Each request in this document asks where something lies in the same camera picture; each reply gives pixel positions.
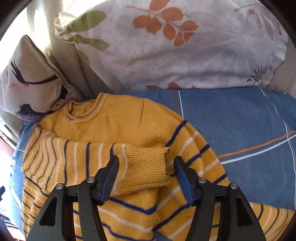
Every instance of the beige cushion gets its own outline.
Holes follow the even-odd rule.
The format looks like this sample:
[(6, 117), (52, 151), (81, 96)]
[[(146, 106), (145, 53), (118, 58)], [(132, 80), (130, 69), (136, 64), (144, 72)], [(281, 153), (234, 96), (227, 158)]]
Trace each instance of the beige cushion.
[(0, 107), (26, 120), (42, 119), (71, 100), (83, 99), (27, 35), (0, 79)]

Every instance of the screw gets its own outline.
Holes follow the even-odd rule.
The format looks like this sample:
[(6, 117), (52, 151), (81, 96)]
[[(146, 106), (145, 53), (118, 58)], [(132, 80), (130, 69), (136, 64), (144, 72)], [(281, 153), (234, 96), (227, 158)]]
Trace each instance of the screw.
[(198, 182), (199, 183), (206, 183), (207, 180), (204, 177), (201, 177), (201, 178), (198, 179)]
[(231, 187), (232, 189), (237, 189), (237, 188), (238, 188), (238, 186), (237, 186), (235, 183), (230, 184), (230, 187)]
[(56, 186), (56, 189), (57, 190), (60, 190), (64, 187), (64, 184), (63, 183), (59, 183), (57, 186)]
[(94, 177), (89, 177), (89, 178), (87, 179), (87, 182), (88, 182), (88, 183), (93, 183), (93, 182), (94, 182), (94, 180), (95, 180), (95, 178), (94, 178)]

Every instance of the ribbed neckline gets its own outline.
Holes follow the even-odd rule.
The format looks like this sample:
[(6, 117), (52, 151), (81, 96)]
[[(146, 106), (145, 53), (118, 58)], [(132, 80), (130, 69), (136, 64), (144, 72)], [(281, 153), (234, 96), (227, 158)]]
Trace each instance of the ribbed neckline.
[(100, 93), (95, 100), (95, 103), (87, 113), (84, 113), (82, 115), (74, 116), (72, 115), (72, 112), (75, 108), (78, 108), (78, 106), (83, 105), (84, 103), (79, 103), (76, 101), (71, 101), (67, 106), (65, 106), (65, 115), (63, 120), (66, 121), (68, 124), (77, 123), (77, 122), (88, 122), (92, 118), (96, 117), (98, 113), (100, 112), (104, 101), (106, 99), (107, 94)]

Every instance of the yellow sweater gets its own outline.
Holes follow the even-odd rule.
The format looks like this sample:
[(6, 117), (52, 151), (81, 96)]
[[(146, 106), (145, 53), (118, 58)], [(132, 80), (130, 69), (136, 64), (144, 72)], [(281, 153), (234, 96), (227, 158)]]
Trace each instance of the yellow sweater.
[[(23, 228), (27, 234), (57, 183), (81, 183), (117, 155), (120, 168), (110, 200), (98, 207), (108, 240), (154, 240), (155, 232), (185, 240), (194, 207), (185, 201), (173, 159), (209, 181), (228, 185), (225, 171), (202, 136), (182, 117), (148, 99), (100, 94), (71, 102), (45, 117), (28, 142), (22, 171)], [(294, 212), (251, 204), (267, 240), (276, 240)], [(216, 205), (211, 240), (218, 233)], [(82, 239), (74, 205), (76, 239)]]

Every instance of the blue bedsheet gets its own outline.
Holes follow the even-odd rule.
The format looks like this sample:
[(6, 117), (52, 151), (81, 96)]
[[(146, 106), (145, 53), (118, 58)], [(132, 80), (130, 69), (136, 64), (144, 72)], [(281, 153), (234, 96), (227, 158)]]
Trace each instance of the blue bedsheet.
[[(258, 87), (156, 90), (131, 95), (161, 103), (188, 120), (249, 201), (295, 209), (296, 99), (292, 96)], [(23, 150), (34, 124), (24, 125), (12, 167), (11, 189), (19, 200)], [(17, 202), (12, 205), (17, 222), (19, 207)]]

